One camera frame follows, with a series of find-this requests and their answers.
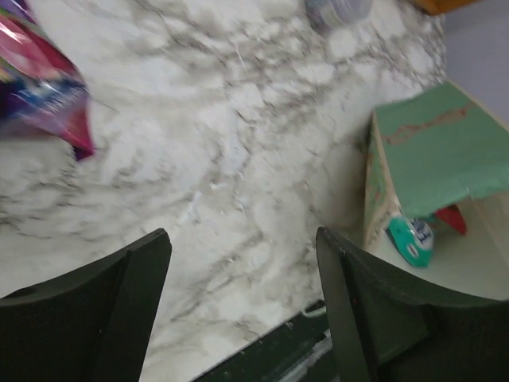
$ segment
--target open box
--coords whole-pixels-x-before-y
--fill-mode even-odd
[[[367,166],[363,247],[442,287],[509,299],[509,133],[455,84],[377,107]],[[435,235],[412,267],[387,235],[394,216],[457,205],[468,231]]]

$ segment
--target gray wall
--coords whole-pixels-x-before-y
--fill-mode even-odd
[[[509,0],[485,0],[445,18],[449,77],[509,123]]]

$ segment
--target white marble table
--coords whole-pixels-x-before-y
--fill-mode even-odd
[[[90,85],[97,155],[0,143],[0,294],[155,228],[174,253],[142,382],[184,382],[321,296],[321,224],[359,225],[377,103],[444,76],[441,19],[375,0],[324,39],[300,0],[38,0]]]

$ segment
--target green box flap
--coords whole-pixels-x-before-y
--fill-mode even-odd
[[[509,189],[509,133],[449,82],[377,107],[375,123],[409,218]]]

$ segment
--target orange wooden object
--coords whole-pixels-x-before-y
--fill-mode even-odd
[[[411,0],[431,15],[444,14],[479,0]]]

